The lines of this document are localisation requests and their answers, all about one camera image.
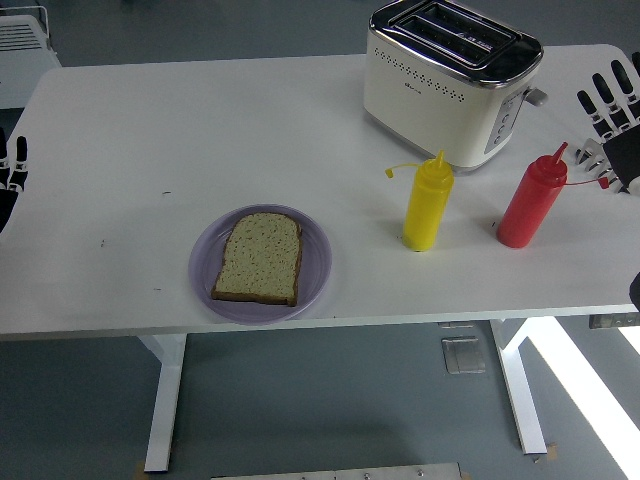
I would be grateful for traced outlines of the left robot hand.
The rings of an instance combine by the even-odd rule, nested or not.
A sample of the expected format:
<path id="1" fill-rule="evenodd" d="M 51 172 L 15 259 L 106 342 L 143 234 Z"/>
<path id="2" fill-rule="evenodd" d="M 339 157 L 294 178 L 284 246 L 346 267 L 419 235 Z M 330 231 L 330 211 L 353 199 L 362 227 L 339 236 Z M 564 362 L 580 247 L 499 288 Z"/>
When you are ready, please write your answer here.
<path id="1" fill-rule="evenodd" d="M 1 129 L 1 232 L 4 232 L 20 194 L 24 191 L 29 175 L 28 141 L 24 136 L 16 140 L 15 162 L 8 158 L 8 147 L 4 129 Z"/>

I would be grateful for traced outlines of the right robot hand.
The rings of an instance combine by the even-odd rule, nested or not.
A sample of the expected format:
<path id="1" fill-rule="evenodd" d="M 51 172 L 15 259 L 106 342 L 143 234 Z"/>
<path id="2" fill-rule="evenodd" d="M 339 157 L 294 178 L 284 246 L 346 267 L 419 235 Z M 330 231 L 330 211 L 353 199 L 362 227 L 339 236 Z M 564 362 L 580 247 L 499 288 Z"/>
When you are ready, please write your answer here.
<path id="1" fill-rule="evenodd" d="M 602 187 L 632 196 L 639 194 L 639 54 L 614 59 L 607 75 L 596 72 L 595 91 L 577 99 L 596 133 L 576 151 L 582 166 Z"/>

